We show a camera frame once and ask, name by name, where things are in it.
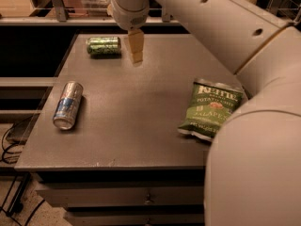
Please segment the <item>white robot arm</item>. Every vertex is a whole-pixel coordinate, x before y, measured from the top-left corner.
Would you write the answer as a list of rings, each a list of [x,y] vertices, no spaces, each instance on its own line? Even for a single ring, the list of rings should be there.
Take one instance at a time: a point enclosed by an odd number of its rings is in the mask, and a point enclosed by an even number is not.
[[[206,226],[301,226],[301,35],[246,0],[156,0],[242,84],[250,99],[210,148]],[[113,0],[124,30],[149,0]]]

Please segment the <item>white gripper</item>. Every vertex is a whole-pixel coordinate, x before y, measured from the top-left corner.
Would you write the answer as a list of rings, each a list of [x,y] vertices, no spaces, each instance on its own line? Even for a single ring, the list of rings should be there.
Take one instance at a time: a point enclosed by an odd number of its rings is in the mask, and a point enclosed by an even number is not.
[[[149,0],[111,0],[107,8],[118,26],[129,31],[128,42],[133,63],[143,60],[144,33],[138,28],[146,22],[149,9]]]

